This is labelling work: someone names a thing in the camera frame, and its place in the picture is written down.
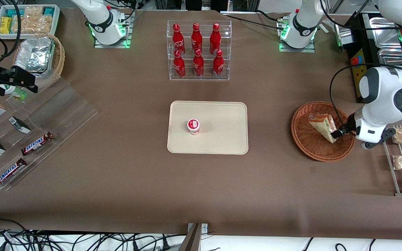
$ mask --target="wicker basket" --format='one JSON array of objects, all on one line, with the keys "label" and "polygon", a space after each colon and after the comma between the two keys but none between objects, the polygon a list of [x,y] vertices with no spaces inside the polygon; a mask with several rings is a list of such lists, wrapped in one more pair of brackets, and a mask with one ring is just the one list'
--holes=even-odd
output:
[{"label": "wicker basket", "polygon": [[[35,84],[39,88],[46,88],[46,87],[51,86],[51,84],[55,83],[60,78],[60,75],[63,71],[63,66],[64,66],[64,48],[63,48],[63,45],[60,43],[59,39],[48,33],[36,34],[36,35],[34,35],[33,38],[44,38],[44,37],[50,38],[50,39],[54,40],[54,42],[55,42],[54,57],[53,57],[53,61],[52,61],[52,68],[53,68],[54,72],[48,78],[37,78],[35,80]],[[20,47],[21,47],[21,45],[19,45],[15,51],[15,57],[13,58],[13,64],[15,64],[16,57],[18,56],[18,52],[20,51]]]},{"label": "wicker basket", "polygon": [[[338,108],[344,123],[348,116]],[[345,135],[330,143],[311,124],[308,117],[312,114],[328,113],[333,117],[336,127],[341,126],[333,105],[327,102],[313,101],[297,109],[291,121],[291,133],[297,146],[308,156],[323,162],[333,162],[345,158],[355,146],[355,137]]]}]

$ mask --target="tray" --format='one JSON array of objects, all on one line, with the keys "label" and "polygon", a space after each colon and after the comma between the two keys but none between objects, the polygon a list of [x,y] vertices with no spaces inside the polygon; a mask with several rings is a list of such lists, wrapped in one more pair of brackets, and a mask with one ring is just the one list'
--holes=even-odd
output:
[{"label": "tray", "polygon": [[[187,121],[198,119],[198,135]],[[167,149],[171,153],[245,154],[248,150],[247,107],[241,102],[174,101],[170,105]]]}]

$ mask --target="metal tray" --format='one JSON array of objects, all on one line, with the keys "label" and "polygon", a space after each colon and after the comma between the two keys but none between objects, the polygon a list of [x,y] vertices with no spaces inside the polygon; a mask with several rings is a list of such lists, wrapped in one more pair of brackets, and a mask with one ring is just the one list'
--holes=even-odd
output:
[{"label": "metal tray", "polygon": [[[395,27],[395,24],[384,17],[373,17],[370,19],[371,28]],[[397,30],[372,30],[375,37],[375,45],[380,49],[398,49],[401,43]]]},{"label": "metal tray", "polygon": [[378,59],[380,63],[402,65],[402,51],[381,49],[378,51]]}]

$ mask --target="acrylic bottle rack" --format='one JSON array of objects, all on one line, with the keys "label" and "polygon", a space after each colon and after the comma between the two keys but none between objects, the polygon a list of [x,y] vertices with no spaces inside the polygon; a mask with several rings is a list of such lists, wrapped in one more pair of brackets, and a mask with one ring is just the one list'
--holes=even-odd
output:
[{"label": "acrylic bottle rack", "polygon": [[[200,25],[202,34],[202,57],[204,59],[204,75],[196,77],[193,72],[193,58],[195,56],[192,49],[193,24]],[[214,78],[213,61],[215,56],[210,54],[210,35],[214,23],[220,24],[221,45],[223,51],[223,73],[220,78]],[[173,25],[179,24],[182,35],[184,36],[185,54],[182,56],[185,63],[185,77],[179,78],[174,70],[174,46],[173,46]],[[232,47],[232,21],[187,21],[187,20],[169,20],[167,22],[167,55],[169,58],[169,78],[171,80],[181,81],[228,81],[230,78],[230,53]]]}]

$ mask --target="red bottle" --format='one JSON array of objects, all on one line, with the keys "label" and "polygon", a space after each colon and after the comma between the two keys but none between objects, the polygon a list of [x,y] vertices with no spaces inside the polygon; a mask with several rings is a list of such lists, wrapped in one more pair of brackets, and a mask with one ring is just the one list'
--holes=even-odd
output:
[{"label": "red bottle", "polygon": [[214,71],[212,73],[215,78],[221,78],[221,74],[223,73],[223,64],[223,51],[218,49],[217,56],[214,59]]},{"label": "red bottle", "polygon": [[183,78],[185,76],[185,64],[184,59],[181,57],[180,51],[174,51],[174,70],[177,73],[178,78]]},{"label": "red bottle", "polygon": [[200,24],[198,23],[193,24],[192,48],[193,51],[200,49],[202,53],[202,35],[200,32]]},{"label": "red bottle", "polygon": [[193,73],[196,77],[201,77],[204,74],[204,59],[201,56],[201,50],[196,49],[195,57],[193,58]]},{"label": "red bottle", "polygon": [[215,55],[221,45],[220,24],[214,23],[214,30],[210,35],[210,54]]},{"label": "red bottle", "polygon": [[179,24],[173,25],[173,44],[174,49],[180,51],[181,56],[185,54],[184,36],[181,34]]}]

